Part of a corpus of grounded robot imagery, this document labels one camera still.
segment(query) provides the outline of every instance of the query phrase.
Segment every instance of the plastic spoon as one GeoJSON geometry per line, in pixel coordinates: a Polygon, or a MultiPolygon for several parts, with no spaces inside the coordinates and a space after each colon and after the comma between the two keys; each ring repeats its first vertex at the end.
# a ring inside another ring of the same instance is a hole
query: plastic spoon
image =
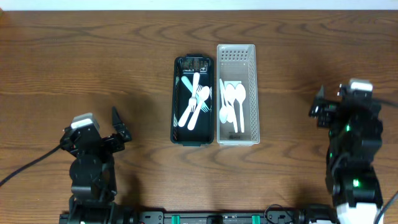
{"type": "Polygon", "coordinates": [[[241,117],[241,132],[244,133],[244,121],[243,121],[243,108],[242,103],[246,98],[246,90],[242,84],[238,84],[235,89],[236,100],[239,102],[240,112],[239,115],[241,117]]]}
{"type": "Polygon", "coordinates": [[[238,133],[238,124],[236,123],[236,114],[234,109],[234,101],[235,101],[235,88],[232,84],[228,84],[225,88],[225,98],[226,100],[231,103],[230,105],[227,104],[228,107],[228,122],[234,123],[234,130],[235,133],[238,133]]]}
{"type": "Polygon", "coordinates": [[[204,102],[205,100],[207,100],[207,98],[209,97],[209,94],[210,94],[210,89],[209,89],[208,86],[204,86],[204,87],[199,91],[198,95],[199,95],[200,101],[199,101],[199,104],[198,104],[198,106],[197,106],[195,112],[193,112],[193,115],[192,115],[192,117],[191,117],[191,120],[190,120],[189,123],[188,123],[188,129],[189,129],[189,130],[192,131],[192,130],[195,128],[195,125],[196,125],[197,120],[198,120],[198,116],[199,116],[199,112],[200,112],[201,105],[203,104],[203,102],[204,102]]]}
{"type": "Polygon", "coordinates": [[[225,124],[227,116],[228,116],[228,109],[224,104],[224,83],[222,81],[222,79],[220,79],[220,92],[221,92],[221,109],[219,112],[219,117],[220,117],[220,121],[225,124]]]}

